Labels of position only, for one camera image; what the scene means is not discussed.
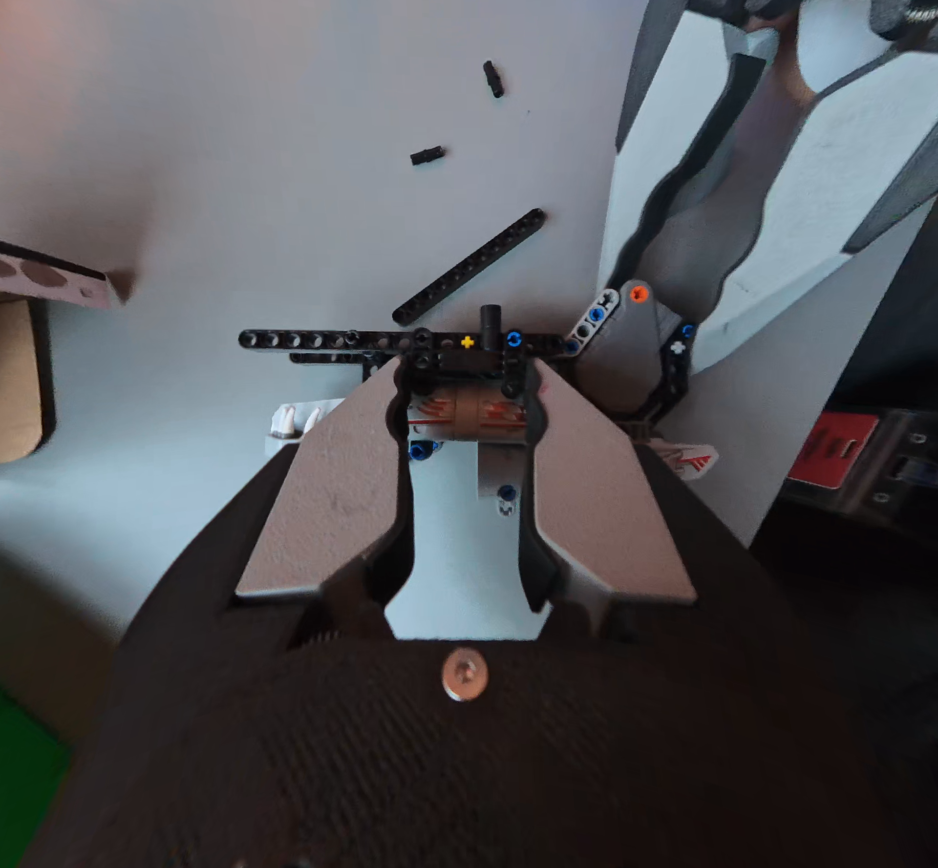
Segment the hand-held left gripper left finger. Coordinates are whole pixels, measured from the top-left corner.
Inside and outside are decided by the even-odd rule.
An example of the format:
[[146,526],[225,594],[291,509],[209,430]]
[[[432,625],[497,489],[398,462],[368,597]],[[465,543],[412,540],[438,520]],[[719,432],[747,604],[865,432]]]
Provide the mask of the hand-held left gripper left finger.
[[313,598],[341,617],[403,588],[415,562],[405,374],[388,361],[299,442],[239,600]]

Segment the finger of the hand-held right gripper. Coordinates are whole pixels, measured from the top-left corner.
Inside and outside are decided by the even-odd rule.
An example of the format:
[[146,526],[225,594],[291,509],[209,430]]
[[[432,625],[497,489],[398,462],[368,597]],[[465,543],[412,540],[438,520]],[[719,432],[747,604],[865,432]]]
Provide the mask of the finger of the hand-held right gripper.
[[664,300],[717,300],[743,269],[780,289],[754,245],[780,171],[780,31],[683,13],[616,153],[597,288],[624,257]]
[[695,212],[698,314],[689,370],[727,358],[852,257],[851,240],[936,126],[936,5],[911,8],[897,41],[871,0],[805,0],[740,150]]

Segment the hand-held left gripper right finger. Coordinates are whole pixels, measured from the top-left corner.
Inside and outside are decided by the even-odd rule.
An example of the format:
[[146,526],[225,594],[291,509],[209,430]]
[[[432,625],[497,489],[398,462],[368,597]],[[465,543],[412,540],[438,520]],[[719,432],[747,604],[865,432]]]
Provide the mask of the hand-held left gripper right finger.
[[632,440],[544,360],[526,367],[519,574],[533,613],[598,635],[620,605],[698,593]]

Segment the green plastic bin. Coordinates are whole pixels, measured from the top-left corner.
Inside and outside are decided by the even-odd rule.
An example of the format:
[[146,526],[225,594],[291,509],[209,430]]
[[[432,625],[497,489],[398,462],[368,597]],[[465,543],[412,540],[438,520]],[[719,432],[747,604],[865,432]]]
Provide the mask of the green plastic bin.
[[17,867],[59,789],[70,747],[1,693],[1,865]]

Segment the long black lego beam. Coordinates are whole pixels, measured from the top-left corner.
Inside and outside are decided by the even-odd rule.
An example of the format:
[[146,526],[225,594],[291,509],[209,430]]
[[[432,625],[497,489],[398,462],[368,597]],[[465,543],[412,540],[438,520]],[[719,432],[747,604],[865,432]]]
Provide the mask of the long black lego beam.
[[444,272],[416,294],[406,299],[391,314],[393,323],[400,327],[415,324],[443,300],[451,297],[490,266],[496,264],[523,241],[528,240],[545,226],[548,215],[541,208],[533,208],[510,224],[455,266]]

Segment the open cardboard box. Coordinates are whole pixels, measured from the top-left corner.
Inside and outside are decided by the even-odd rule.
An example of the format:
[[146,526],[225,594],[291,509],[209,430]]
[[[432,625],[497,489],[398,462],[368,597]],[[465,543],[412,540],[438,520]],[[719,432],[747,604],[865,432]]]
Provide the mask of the open cardboard box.
[[50,306],[111,310],[126,303],[139,248],[98,266],[2,241],[2,465],[40,450],[56,428]]

